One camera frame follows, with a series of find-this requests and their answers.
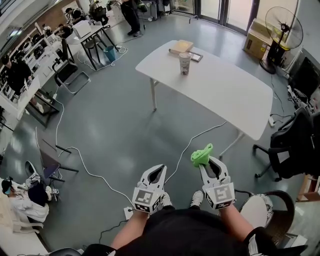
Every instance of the black standing fan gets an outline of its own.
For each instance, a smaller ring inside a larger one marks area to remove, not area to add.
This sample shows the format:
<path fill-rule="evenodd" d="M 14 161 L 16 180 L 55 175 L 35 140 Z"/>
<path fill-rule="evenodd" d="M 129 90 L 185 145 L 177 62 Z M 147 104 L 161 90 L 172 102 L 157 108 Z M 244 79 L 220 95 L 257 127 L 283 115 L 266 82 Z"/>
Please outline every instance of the black standing fan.
<path fill-rule="evenodd" d="M 268 10 L 265 25 L 272 44 L 266 59 L 262 59 L 260 65 L 270 74 L 275 74 L 284 52 L 297 48 L 304 38 L 304 32 L 297 17 L 280 6 Z"/>

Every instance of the blue trash bin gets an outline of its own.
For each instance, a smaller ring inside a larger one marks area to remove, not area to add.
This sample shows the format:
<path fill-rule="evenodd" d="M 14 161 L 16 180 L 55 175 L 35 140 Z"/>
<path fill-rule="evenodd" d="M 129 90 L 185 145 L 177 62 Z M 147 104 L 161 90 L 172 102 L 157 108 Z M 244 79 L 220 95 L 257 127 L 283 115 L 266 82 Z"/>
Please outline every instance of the blue trash bin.
<path fill-rule="evenodd" d="M 115 53 L 115 47 L 113 45 L 108 46 L 104 49 L 104 54 L 107 56 L 109 61 L 112 63 L 116 60 L 116 53 Z"/>

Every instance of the green towel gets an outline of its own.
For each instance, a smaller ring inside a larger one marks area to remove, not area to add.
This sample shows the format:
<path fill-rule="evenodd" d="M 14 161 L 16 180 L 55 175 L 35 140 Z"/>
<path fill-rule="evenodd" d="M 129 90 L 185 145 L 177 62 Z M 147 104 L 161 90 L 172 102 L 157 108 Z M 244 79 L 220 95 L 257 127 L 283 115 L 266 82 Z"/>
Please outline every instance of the green towel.
<path fill-rule="evenodd" d="M 214 146 L 210 143 L 206 145 L 203 150 L 197 150 L 191 155 L 191 161 L 193 162 L 194 167 L 199 167 L 199 164 L 207 165 L 209 163 L 210 152 Z"/>

